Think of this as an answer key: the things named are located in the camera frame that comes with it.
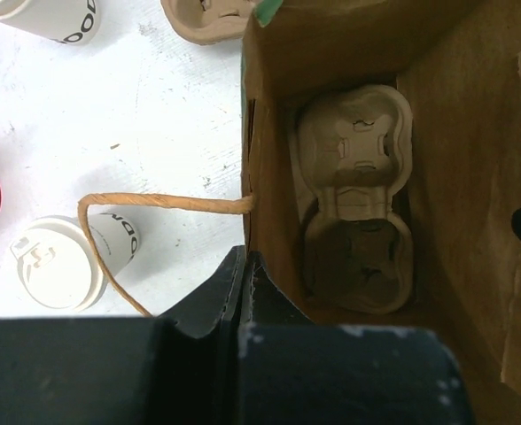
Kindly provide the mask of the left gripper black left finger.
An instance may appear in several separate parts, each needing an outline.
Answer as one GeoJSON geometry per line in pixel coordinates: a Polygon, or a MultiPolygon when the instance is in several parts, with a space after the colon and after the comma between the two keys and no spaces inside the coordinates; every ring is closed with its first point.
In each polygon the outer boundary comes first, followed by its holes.
{"type": "Polygon", "coordinates": [[[245,250],[156,317],[0,320],[0,424],[230,424],[245,250]]]}

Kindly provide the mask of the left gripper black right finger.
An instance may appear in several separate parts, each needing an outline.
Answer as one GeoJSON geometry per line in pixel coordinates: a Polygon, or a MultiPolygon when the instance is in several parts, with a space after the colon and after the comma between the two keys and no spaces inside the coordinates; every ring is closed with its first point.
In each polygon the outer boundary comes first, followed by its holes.
{"type": "Polygon", "coordinates": [[[251,252],[237,334],[240,424],[468,424],[454,354],[427,328],[316,325],[251,252]]]}

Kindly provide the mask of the white paper coffee cup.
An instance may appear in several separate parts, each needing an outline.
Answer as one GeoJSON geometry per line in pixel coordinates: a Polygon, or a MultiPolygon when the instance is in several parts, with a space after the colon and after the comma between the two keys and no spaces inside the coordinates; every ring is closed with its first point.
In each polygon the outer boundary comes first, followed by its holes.
{"type": "MultiPolygon", "coordinates": [[[[117,275],[124,269],[136,256],[140,248],[141,236],[135,223],[122,214],[103,212],[90,215],[89,229],[95,240],[98,253],[112,275],[117,275]]],[[[96,254],[92,249],[91,251],[97,261],[96,254]]],[[[109,281],[104,273],[103,276],[107,287],[109,281]]]]}

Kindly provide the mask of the green paper takeout bag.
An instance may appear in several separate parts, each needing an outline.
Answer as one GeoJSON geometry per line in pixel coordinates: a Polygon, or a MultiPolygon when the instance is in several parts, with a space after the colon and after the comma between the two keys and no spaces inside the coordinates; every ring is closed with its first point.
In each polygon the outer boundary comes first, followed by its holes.
{"type": "Polygon", "coordinates": [[[241,77],[240,199],[80,223],[240,215],[309,317],[437,329],[477,421],[521,424],[521,1],[262,1],[241,77]]]}

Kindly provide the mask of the brown pulp cup carrier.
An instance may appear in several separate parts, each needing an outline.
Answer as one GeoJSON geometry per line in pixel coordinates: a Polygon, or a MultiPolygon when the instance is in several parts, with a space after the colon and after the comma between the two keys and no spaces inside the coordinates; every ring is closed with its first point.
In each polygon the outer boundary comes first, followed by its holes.
{"type": "Polygon", "coordinates": [[[412,126],[407,99],[382,84],[299,110],[289,146],[309,294],[369,314],[410,299],[413,239],[394,199],[412,173],[412,126]]]}

